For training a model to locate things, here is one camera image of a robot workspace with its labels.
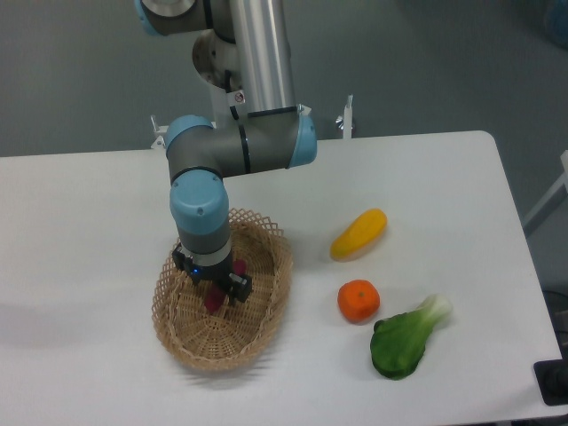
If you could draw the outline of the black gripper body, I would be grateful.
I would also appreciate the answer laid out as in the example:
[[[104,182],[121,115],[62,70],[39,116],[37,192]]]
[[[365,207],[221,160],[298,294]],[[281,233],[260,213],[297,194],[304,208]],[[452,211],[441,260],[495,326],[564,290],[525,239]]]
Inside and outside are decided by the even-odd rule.
[[[230,274],[233,272],[233,256],[227,256],[221,263],[212,266],[196,264],[191,257],[185,259],[185,272],[194,285],[202,281],[212,281],[220,287],[232,285]]]

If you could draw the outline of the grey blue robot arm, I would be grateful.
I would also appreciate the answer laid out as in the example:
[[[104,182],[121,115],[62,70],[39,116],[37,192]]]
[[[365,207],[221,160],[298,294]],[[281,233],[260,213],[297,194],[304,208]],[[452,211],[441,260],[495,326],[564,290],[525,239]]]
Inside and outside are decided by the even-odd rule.
[[[192,59],[208,84],[214,116],[185,115],[162,138],[170,211],[179,236],[172,258],[192,282],[209,280],[230,303],[249,298],[253,280],[233,265],[228,177],[314,161],[310,113],[296,103],[280,1],[138,1],[153,35],[198,32]]]

